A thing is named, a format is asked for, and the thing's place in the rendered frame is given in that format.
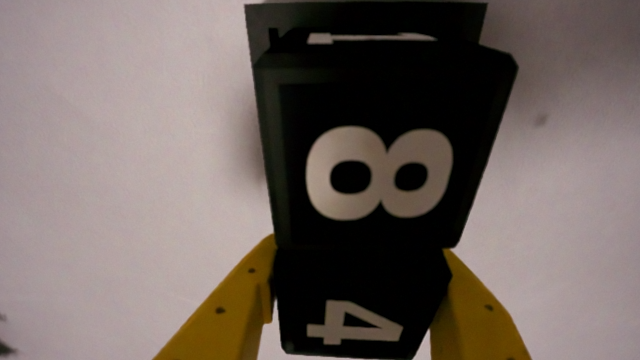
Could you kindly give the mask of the black cube with white number 8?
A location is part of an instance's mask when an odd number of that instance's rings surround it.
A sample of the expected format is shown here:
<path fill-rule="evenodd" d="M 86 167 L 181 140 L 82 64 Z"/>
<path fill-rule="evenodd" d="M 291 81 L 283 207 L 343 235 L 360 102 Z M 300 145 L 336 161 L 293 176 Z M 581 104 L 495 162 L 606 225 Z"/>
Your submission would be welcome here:
<path fill-rule="evenodd" d="M 287 31 L 252 66 L 275 244 L 454 249 L 518 69 L 431 30 Z"/>

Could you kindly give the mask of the black cube with white number 4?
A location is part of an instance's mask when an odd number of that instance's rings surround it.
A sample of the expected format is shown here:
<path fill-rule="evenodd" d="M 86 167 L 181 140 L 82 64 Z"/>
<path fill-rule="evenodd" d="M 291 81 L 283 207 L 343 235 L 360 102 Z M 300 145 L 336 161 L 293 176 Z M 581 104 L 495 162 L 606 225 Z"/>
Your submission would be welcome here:
<path fill-rule="evenodd" d="M 442 249 L 283 251 L 273 264 L 286 355 L 412 360 L 453 274 Z"/>

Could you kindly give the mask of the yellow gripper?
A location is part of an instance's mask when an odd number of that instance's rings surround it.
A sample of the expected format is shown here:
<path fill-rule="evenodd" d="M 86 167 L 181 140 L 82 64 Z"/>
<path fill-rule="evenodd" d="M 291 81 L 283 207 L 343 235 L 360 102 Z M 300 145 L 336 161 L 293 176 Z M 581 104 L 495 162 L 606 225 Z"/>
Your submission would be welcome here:
<path fill-rule="evenodd" d="M 450 249 L 452 280 L 429 327 L 431 360 L 533 360 L 509 311 Z M 274 233 L 256 244 L 152 360 L 257 360 L 275 306 Z"/>

